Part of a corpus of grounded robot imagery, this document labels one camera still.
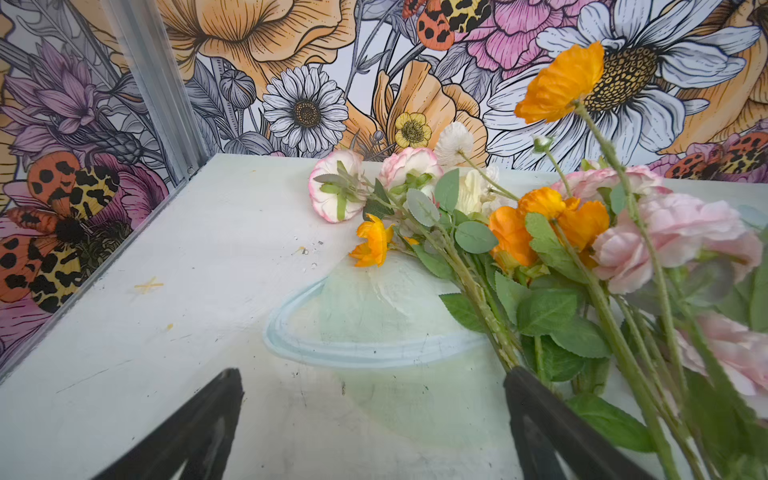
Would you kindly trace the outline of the large pink peony stem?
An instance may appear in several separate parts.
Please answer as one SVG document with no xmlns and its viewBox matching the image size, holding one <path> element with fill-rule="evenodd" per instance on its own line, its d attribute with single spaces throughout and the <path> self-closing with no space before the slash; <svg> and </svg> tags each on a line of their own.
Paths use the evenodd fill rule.
<svg viewBox="0 0 768 480">
<path fill-rule="evenodd" d="M 698 315 L 697 322 L 736 391 L 767 419 L 767 335 L 713 311 Z"/>
</svg>

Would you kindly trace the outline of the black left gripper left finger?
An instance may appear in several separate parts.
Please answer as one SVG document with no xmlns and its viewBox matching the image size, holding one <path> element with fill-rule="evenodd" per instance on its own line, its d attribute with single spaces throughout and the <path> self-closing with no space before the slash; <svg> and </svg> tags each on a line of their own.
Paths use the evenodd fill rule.
<svg viewBox="0 0 768 480">
<path fill-rule="evenodd" d="M 221 479 L 244 390 L 236 368 L 220 372 L 98 479 Z"/>
</svg>

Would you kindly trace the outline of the orange poppy flower stem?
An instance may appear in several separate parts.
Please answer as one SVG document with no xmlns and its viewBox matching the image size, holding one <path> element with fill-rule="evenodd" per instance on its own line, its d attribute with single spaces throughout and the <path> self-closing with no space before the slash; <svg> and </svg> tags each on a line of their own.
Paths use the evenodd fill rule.
<svg viewBox="0 0 768 480">
<path fill-rule="evenodd" d="M 527 125 L 537 125 L 556 122 L 577 112 L 590 123 L 581 101 L 599 83 L 603 72 L 604 48 L 599 42 L 588 47 L 572 46 L 554 61 L 541 65 L 536 75 L 529 78 L 525 91 L 517 96 L 515 118 Z M 580 251 L 597 237 L 586 231 L 586 204 L 575 196 L 564 200 L 553 189 L 542 187 L 518 201 L 517 213 L 525 224 L 528 239 L 518 239 L 513 245 L 512 237 L 504 236 L 499 250 L 518 257 L 529 250 L 556 271 L 586 286 L 600 329 L 645 420 L 651 451 L 657 455 L 666 476 L 678 479 L 672 450 L 660 423 L 663 406 L 620 332 L 605 289 L 583 262 L 585 256 Z"/>
</svg>

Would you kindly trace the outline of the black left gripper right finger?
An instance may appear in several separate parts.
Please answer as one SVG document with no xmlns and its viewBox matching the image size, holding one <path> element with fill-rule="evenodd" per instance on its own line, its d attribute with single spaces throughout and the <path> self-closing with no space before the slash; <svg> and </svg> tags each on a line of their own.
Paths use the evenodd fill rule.
<svg viewBox="0 0 768 480">
<path fill-rule="evenodd" d="M 649 479 L 523 367 L 504 380 L 510 429 L 525 479 L 564 479 L 566 464 L 580 479 Z"/>
</svg>

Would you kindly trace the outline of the pink rose flower stem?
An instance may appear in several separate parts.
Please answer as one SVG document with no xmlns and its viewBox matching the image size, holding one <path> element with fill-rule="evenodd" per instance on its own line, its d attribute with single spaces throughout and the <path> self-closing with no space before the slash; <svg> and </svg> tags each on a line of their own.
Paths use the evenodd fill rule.
<svg viewBox="0 0 768 480">
<path fill-rule="evenodd" d="M 583 262 L 663 406 L 681 476 L 763 479 L 767 419 L 736 391 L 697 316 L 720 313 L 767 335 L 767 230 L 729 203 L 663 186 L 644 167 L 591 169 L 548 187 L 588 208 Z"/>
</svg>

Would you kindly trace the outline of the white flower stem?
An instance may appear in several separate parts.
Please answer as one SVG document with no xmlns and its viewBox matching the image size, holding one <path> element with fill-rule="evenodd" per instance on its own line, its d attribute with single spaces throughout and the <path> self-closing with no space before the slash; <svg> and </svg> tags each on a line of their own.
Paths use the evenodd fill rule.
<svg viewBox="0 0 768 480">
<path fill-rule="evenodd" d="M 489 218 L 510 198 L 501 194 L 500 169 L 497 165 L 477 166 L 470 161 L 474 139 L 460 122 L 453 122 L 440 133 L 434 152 L 439 164 L 448 171 L 467 166 L 459 175 L 459 193 L 456 208 L 467 216 L 474 214 Z"/>
</svg>

